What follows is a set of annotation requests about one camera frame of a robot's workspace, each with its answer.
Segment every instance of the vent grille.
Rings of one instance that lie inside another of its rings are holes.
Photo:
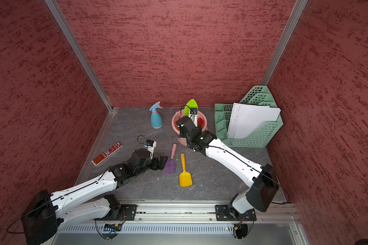
[[[97,224],[100,233],[105,224]],[[233,232],[232,224],[136,224],[126,223],[119,233],[152,233],[152,234],[230,234]],[[59,231],[59,233],[97,233],[95,224],[79,224],[69,226]]]

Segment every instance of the blue spray bottle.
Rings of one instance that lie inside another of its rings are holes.
[[[157,102],[155,103],[151,108],[150,110],[152,111],[151,113],[151,125],[153,128],[155,129],[159,129],[160,127],[162,127],[162,118],[161,116],[158,114],[157,112],[157,108],[161,108],[162,107],[159,105],[161,102]]]

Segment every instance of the white folder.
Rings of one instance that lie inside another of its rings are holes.
[[[276,121],[279,108],[234,103],[228,127],[229,139],[246,139],[265,123]]]

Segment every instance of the aluminum frame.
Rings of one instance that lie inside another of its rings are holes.
[[[91,148],[90,153],[83,165],[83,168],[80,171],[78,179],[75,182],[75,185],[88,181],[90,173],[94,166],[91,160],[93,160],[96,156],[98,156],[101,153],[103,143],[105,142],[109,134],[110,128],[112,127],[113,122],[116,119],[118,110],[119,109],[115,107],[106,116],[105,121],[103,122],[103,125],[101,127],[101,130],[98,133],[97,139],[94,141],[93,147]]]
[[[277,44],[277,47],[275,48],[274,54],[270,60],[270,63],[265,71],[265,75],[263,76],[262,81],[260,82],[260,85],[267,85],[268,81],[270,80],[271,75],[274,72],[275,67],[278,64],[278,61],[285,50],[285,47],[293,33],[294,28],[296,27],[297,22],[299,21],[299,18],[301,16],[301,13],[304,10],[304,7],[308,0],[297,0],[295,3],[293,10],[289,16],[288,22],[286,23],[286,26],[282,32],[282,35],[279,39],[279,42]]]
[[[97,75],[93,71],[89,61],[87,60],[86,55],[84,54],[82,48],[80,47],[74,33],[72,32],[71,28],[69,27],[68,22],[65,20],[63,13],[60,10],[59,5],[55,0],[44,0],[46,5],[48,5],[50,12],[52,13],[54,19],[56,20],[57,24],[59,25],[61,31],[64,33],[64,36],[67,38],[69,44],[71,45],[72,49],[74,50],[76,56],[78,57],[80,63],[82,64],[84,70],[86,71],[87,75],[89,76],[91,82],[93,83],[95,89],[97,90],[98,94],[100,95],[101,99],[103,100],[106,108],[108,108],[109,112],[113,110],[113,105],[110,102],[107,94],[103,90],[101,83],[99,82]]]
[[[134,221],[128,223],[236,223],[217,221],[215,205],[227,205],[229,201],[120,201],[121,204],[136,204]],[[267,212],[256,212],[254,223],[300,223],[294,204],[271,205]]]

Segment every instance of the yellow shovel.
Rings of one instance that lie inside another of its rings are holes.
[[[180,174],[180,186],[186,187],[192,185],[191,174],[185,171],[185,157],[184,153],[180,154],[181,165],[183,166],[183,172]]]

